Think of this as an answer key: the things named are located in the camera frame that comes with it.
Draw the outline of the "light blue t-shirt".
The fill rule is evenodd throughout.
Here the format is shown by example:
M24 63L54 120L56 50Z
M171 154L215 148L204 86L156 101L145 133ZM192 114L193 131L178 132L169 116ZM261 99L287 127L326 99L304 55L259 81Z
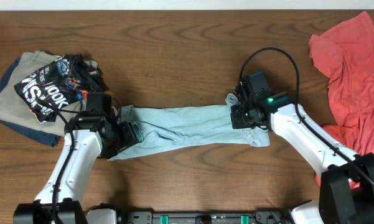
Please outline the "light blue t-shirt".
M238 104L237 97L230 93L225 98L224 105L181 108L124 106L121 109L121 118L136 129L139 142L111 160L143 157L207 144L269 146L269 134L265 130L232 128L231 107Z

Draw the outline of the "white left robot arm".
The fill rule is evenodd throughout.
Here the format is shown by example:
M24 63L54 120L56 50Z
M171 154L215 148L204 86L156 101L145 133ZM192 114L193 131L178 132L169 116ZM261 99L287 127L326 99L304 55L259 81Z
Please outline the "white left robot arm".
M90 212L81 206L93 165L136 145L133 125L121 121L115 101L105 93L90 93L86 108L65 120L65 141L55 168L31 203L20 203L14 223L120 223L121 213L101 204Z

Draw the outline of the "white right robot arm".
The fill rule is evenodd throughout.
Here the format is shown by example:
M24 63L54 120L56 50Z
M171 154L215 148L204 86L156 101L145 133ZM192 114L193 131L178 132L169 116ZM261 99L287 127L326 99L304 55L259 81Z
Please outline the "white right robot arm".
M320 178L318 201L290 210L291 223L374 223L374 154L363 156L327 134L287 93L275 94L263 72L240 79L231 108L234 129L264 128L285 139Z

